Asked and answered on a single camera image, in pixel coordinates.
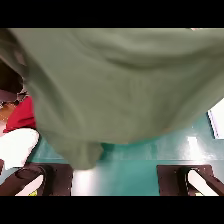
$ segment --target green table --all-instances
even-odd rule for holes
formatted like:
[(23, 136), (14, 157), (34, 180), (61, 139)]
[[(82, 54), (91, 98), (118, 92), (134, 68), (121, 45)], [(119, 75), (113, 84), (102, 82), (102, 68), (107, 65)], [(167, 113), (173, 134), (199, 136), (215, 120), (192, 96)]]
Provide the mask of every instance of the green table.
[[(93, 170), (74, 172), (73, 195), (159, 195), (158, 164), (211, 164), (224, 182), (224, 141), (213, 138), (207, 115), (168, 135), (103, 147), (104, 154)], [(30, 160), (66, 163), (44, 139)]]

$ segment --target green cloth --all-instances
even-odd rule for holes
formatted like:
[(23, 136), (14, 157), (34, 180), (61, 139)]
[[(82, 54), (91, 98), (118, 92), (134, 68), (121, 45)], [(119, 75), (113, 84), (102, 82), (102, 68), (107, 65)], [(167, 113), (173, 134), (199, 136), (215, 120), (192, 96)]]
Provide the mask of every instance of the green cloth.
[(40, 133), (74, 169), (101, 142), (191, 124), (224, 95), (224, 29), (13, 28)]

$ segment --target glossy table surface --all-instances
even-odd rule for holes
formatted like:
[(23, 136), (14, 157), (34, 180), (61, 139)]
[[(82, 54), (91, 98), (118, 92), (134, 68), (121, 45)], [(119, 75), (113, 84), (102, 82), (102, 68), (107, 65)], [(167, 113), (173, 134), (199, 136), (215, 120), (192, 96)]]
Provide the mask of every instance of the glossy table surface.
[[(158, 138), (103, 147), (94, 169), (74, 172), (73, 195), (159, 195), (158, 164), (211, 164), (215, 176), (224, 182), (224, 141), (214, 139), (207, 115)], [(66, 163), (44, 139), (29, 160)]]

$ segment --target white object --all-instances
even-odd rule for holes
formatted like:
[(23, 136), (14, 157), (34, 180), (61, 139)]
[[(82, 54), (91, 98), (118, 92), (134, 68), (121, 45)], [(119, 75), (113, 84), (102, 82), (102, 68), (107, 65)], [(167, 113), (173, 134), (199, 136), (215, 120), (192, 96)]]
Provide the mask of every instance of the white object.
[(224, 99), (208, 111), (208, 116), (211, 121), (214, 137), (216, 139), (224, 139)]
[(195, 171), (190, 170), (188, 173), (188, 181), (204, 196), (218, 196), (206, 183), (206, 181)]
[(39, 133), (31, 128), (20, 128), (0, 137), (0, 159), (6, 170), (23, 167), (35, 147)]
[(37, 190), (41, 184), (43, 183), (44, 176), (40, 175), (33, 181), (31, 181), (29, 184), (27, 184), (22, 191), (20, 191), (15, 196), (28, 196), (29, 194), (33, 193), (35, 190)]

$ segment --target red fabric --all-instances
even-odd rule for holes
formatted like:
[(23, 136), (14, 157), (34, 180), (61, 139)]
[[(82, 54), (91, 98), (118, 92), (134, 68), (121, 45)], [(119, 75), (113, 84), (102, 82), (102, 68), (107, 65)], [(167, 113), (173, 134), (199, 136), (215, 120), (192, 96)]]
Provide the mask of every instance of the red fabric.
[(18, 128), (36, 129), (33, 103), (30, 96), (27, 96), (26, 99), (15, 108), (15, 110), (9, 116), (6, 128), (3, 132), (8, 133)]

